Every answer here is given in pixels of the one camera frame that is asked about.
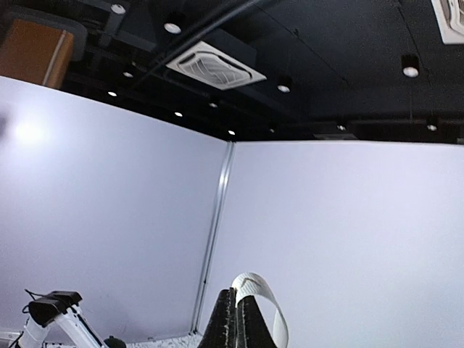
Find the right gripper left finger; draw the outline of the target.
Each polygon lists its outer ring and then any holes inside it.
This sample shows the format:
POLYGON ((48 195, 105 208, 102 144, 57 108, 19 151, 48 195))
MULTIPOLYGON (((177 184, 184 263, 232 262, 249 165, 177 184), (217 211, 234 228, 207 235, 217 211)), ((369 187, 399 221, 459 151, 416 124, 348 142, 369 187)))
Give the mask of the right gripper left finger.
POLYGON ((198 348, 234 348, 236 344, 236 290, 223 289, 198 348))

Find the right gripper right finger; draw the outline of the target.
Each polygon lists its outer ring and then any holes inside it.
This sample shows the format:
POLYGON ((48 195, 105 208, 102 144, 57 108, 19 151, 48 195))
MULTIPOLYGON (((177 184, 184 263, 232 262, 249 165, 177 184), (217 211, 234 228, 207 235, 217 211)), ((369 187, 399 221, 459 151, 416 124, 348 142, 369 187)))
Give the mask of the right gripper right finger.
POLYGON ((236 310, 236 347, 276 348, 253 296, 244 297, 236 310))

